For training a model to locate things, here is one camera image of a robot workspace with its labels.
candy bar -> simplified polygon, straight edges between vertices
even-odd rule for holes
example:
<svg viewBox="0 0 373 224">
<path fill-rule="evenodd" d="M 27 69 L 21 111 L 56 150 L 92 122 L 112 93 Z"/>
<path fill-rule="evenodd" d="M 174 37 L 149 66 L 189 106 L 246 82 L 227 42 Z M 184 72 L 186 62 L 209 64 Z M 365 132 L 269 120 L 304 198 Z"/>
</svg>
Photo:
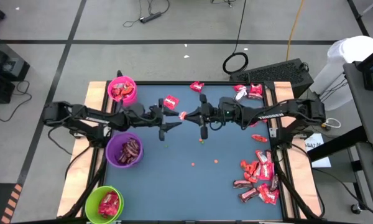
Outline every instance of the candy bar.
<svg viewBox="0 0 373 224">
<path fill-rule="evenodd" d="M 199 81 L 196 81 L 196 82 L 193 82 L 190 85 L 190 88 L 191 88 L 191 90 L 193 90 L 195 92 L 201 93 L 201 90 L 202 90 L 204 85 L 205 85 L 204 83 L 200 83 Z"/>
<path fill-rule="evenodd" d="M 262 95 L 262 85 L 254 85 L 253 83 L 250 84 L 250 93 L 255 93 L 258 95 Z"/>
<path fill-rule="evenodd" d="M 272 162 L 272 153 L 271 153 L 271 150 L 265 150 L 265 155 L 267 156 L 268 162 Z"/>
<path fill-rule="evenodd" d="M 260 180 L 271 180 L 272 178 L 272 166 L 270 163 L 261 164 Z"/>
<path fill-rule="evenodd" d="M 258 191 L 260 192 L 261 196 L 260 198 L 265 202 L 265 203 L 269 203 L 270 202 L 270 199 L 268 197 L 268 193 L 269 193 L 269 190 L 268 190 L 268 185 L 267 184 L 262 184 L 258 187 Z"/>
<path fill-rule="evenodd" d="M 248 97 L 248 99 L 252 99 L 252 100 L 261 100 L 262 99 L 262 95 L 257 94 L 257 93 L 248 93 L 247 97 Z"/>
<path fill-rule="evenodd" d="M 250 175 L 254 174 L 254 171 L 256 171 L 256 169 L 258 168 L 258 165 L 259 165 L 259 161 L 253 161 L 253 163 L 251 164 L 251 167 L 249 169 Z"/>
<path fill-rule="evenodd" d="M 271 180 L 271 187 L 269 188 L 269 191 L 273 192 L 274 190 L 276 190 L 276 188 L 278 188 L 278 184 L 279 184 L 279 177 L 277 174 L 275 174 L 273 177 L 272 177 L 272 180 Z"/>
<path fill-rule="evenodd" d="M 257 196 L 258 194 L 258 190 L 253 188 L 251 190 L 248 190 L 247 192 L 244 192 L 243 194 L 239 194 L 239 198 L 243 203 L 246 203 L 248 200 L 252 199 L 254 196 Z"/>
<path fill-rule="evenodd" d="M 115 216 L 119 210 L 120 200 L 115 191 L 110 191 L 102 198 L 99 203 L 98 213 L 103 217 Z"/>
<path fill-rule="evenodd" d="M 249 180 L 249 178 L 251 177 L 251 175 L 250 175 L 248 172 L 245 172 L 245 173 L 243 173 L 243 177 L 244 177 L 246 180 Z"/>
<path fill-rule="evenodd" d="M 241 91 L 241 90 L 245 90 L 245 89 L 246 89 L 246 86 L 244 86 L 244 85 L 236 85 L 236 86 L 233 86 L 232 88 L 234 88 L 234 90 L 235 90 L 236 92 L 239 92 L 239 91 Z"/>
<path fill-rule="evenodd" d="M 247 180 L 235 180 L 234 188 L 237 188 L 237 189 L 253 188 L 253 184 Z"/>
<path fill-rule="evenodd" d="M 268 139 L 266 137 L 263 137 L 263 136 L 261 136 L 259 134 L 253 134 L 251 136 L 251 138 L 254 139 L 254 140 L 256 140 L 256 141 L 259 141 L 259 142 L 267 142 L 268 141 Z"/>
<path fill-rule="evenodd" d="M 268 158 L 264 155 L 262 151 L 256 150 L 256 155 L 259 158 L 261 164 L 265 164 L 268 161 Z"/>
<path fill-rule="evenodd" d="M 236 93 L 236 95 L 234 96 L 234 100 L 240 101 L 243 98 L 243 96 L 247 96 L 246 89 L 242 89 L 241 91 L 239 91 L 238 93 Z"/>
<path fill-rule="evenodd" d="M 175 98 L 174 96 L 167 95 L 167 97 L 163 101 L 163 104 L 166 107 L 170 108 L 171 110 L 174 110 L 175 107 L 178 105 L 179 102 L 180 102 L 180 100 L 177 99 L 177 98 Z"/>
<path fill-rule="evenodd" d="M 249 181 L 249 182 L 252 182 L 252 183 L 257 183 L 257 182 L 259 181 L 259 179 L 258 179 L 257 177 L 253 177 L 253 176 L 252 176 L 252 177 L 249 177 L 249 178 L 248 178 L 248 181 Z"/>
<path fill-rule="evenodd" d="M 268 192 L 267 197 L 268 197 L 268 201 L 266 203 L 271 203 L 272 205 L 276 205 L 276 202 L 279 198 L 279 190 Z"/>
</svg>

chocolate bar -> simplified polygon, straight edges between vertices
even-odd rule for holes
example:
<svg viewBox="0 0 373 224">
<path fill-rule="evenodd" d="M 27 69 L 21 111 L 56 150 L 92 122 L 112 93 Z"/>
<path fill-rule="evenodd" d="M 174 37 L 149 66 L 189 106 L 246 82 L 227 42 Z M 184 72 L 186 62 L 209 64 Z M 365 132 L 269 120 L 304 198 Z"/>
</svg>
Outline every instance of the chocolate bar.
<svg viewBox="0 0 373 224">
<path fill-rule="evenodd" d="M 279 177 L 277 174 L 275 174 L 271 180 L 271 187 L 269 188 L 269 191 L 273 192 L 274 190 L 276 190 L 276 188 L 278 188 L 278 184 L 279 184 Z"/>
<path fill-rule="evenodd" d="M 254 196 L 257 196 L 259 194 L 259 191 L 255 188 L 248 190 L 247 192 L 244 192 L 243 194 L 239 194 L 239 198 L 243 203 L 246 203 L 248 200 L 252 199 Z"/>
<path fill-rule="evenodd" d="M 247 180 L 235 180 L 234 188 L 237 188 L 237 189 L 253 188 L 253 183 Z"/>
</svg>

pink bowl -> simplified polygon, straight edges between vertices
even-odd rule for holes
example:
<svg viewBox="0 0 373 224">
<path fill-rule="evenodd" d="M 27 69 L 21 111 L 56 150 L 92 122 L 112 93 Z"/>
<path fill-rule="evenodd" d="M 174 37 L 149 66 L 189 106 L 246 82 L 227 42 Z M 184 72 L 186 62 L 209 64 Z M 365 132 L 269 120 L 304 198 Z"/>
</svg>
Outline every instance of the pink bowl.
<svg viewBox="0 0 373 224">
<path fill-rule="evenodd" d="M 111 83 L 108 86 L 108 95 L 109 95 L 109 97 L 112 98 L 112 100 L 114 100 L 116 102 L 120 102 L 120 100 L 117 100 L 117 99 L 115 99 L 112 96 L 111 92 L 112 92 L 112 89 L 113 89 L 114 85 L 117 85 L 119 83 L 125 83 L 126 81 L 129 81 L 132 85 L 134 85 L 134 89 L 131 92 L 131 94 L 130 94 L 129 97 L 123 99 L 123 106 L 124 107 L 130 106 L 133 103 L 137 102 L 137 85 L 134 82 L 134 80 L 132 78 L 130 78 L 130 77 L 127 77 L 127 76 L 117 77 L 114 80 L 112 80 Z"/>
</svg>

floor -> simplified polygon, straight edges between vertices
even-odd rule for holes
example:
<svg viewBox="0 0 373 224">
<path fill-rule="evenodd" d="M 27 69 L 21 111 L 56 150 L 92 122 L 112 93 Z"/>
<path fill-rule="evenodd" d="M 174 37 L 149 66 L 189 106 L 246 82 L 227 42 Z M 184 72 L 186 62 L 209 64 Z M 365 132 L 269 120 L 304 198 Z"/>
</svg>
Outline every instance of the floor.
<svg viewBox="0 0 373 224">
<path fill-rule="evenodd" d="M 372 1 L 353 3 L 362 12 Z M 161 18 L 125 28 L 123 22 L 139 17 L 138 1 L 0 0 L 0 9 L 7 14 L 0 21 L 0 39 L 30 63 L 26 79 L 33 95 L 9 122 L 0 122 L 0 183 L 24 186 L 12 222 L 53 219 L 57 214 L 70 156 L 49 141 L 48 128 L 39 123 L 45 103 L 83 103 L 90 81 L 110 80 L 117 70 L 135 80 L 228 79 L 221 65 L 234 49 L 243 1 L 233 7 L 209 0 L 170 2 Z M 148 3 L 141 3 L 146 16 Z M 248 54 L 248 68 L 285 60 L 299 5 L 299 0 L 247 0 L 237 51 Z M 152 11 L 166 7 L 165 0 L 156 0 Z M 373 10 L 362 21 L 363 28 L 347 0 L 306 0 L 289 58 L 307 62 L 315 78 L 334 41 L 366 33 L 373 37 Z M 228 70 L 241 63 L 232 59 Z M 23 100 L 24 96 L 15 96 L 10 104 L 0 105 L 0 116 L 7 118 Z M 326 134 L 339 135 L 360 125 L 353 102 L 327 115 L 343 127 Z M 73 147 L 74 139 L 65 129 L 56 130 L 53 138 L 67 149 Z M 354 199 L 339 183 L 317 174 L 315 179 L 326 218 L 373 223 L 370 213 L 349 211 Z"/>
</svg>

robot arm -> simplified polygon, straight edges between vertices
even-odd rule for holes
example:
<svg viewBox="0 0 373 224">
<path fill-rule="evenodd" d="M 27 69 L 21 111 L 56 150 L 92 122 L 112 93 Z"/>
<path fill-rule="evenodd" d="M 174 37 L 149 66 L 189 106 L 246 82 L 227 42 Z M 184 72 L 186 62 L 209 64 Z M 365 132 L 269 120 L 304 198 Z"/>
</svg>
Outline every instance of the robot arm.
<svg viewBox="0 0 373 224">
<path fill-rule="evenodd" d="M 73 133 L 82 134 L 89 142 L 99 142 L 97 146 L 104 146 L 107 142 L 103 128 L 90 126 L 84 121 L 92 121 L 103 124 L 111 129 L 127 131 L 130 127 L 159 127 L 159 139 L 164 141 L 164 133 L 178 126 L 181 122 L 164 123 L 164 116 L 178 116 L 178 112 L 163 106 L 163 99 L 158 105 L 149 107 L 145 112 L 144 106 L 136 103 L 123 108 L 121 112 L 109 114 L 91 109 L 85 105 L 71 105 L 66 101 L 53 102 L 45 105 L 43 122 L 50 127 L 63 126 Z"/>
<path fill-rule="evenodd" d="M 200 95 L 201 106 L 194 112 L 187 114 L 185 120 L 196 123 L 201 127 L 201 138 L 207 139 L 208 128 L 217 131 L 227 122 L 238 124 L 245 130 L 249 125 L 263 119 L 279 118 L 291 116 L 296 118 L 295 122 L 286 128 L 271 129 L 271 137 L 278 140 L 291 140 L 310 125 L 320 125 L 326 121 L 325 108 L 319 100 L 285 100 L 273 106 L 264 108 L 250 108 L 241 105 L 239 102 L 229 97 L 222 97 L 219 100 L 218 108 L 214 108 L 207 102 L 205 95 Z M 212 128 L 211 124 L 217 123 L 217 128 Z"/>
</svg>

